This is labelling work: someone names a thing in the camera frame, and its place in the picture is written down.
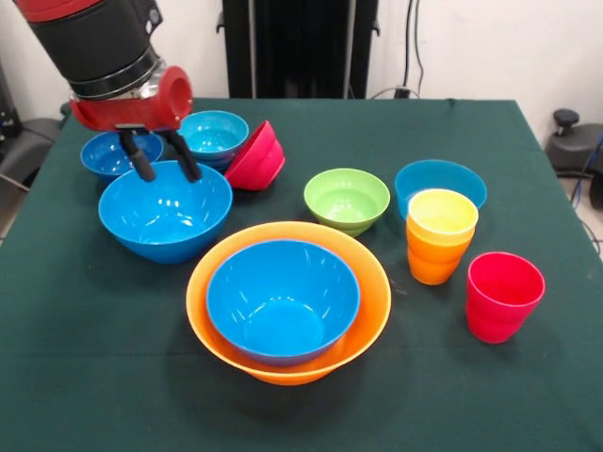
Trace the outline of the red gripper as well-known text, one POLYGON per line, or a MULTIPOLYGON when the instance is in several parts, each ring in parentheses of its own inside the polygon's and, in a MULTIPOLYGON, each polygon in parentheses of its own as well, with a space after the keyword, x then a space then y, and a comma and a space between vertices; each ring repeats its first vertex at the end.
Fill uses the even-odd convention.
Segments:
MULTIPOLYGON (((162 137, 174 148, 187 180, 202 179, 202 170, 185 139, 178 134, 181 122, 192 112, 192 87, 184 70, 178 66, 160 66, 142 85, 108 100, 70 101, 72 113, 85 127, 95 131, 145 129, 162 131, 162 137)), ((138 176, 146 181, 155 179, 146 154, 131 130, 118 133, 122 149, 138 176)))

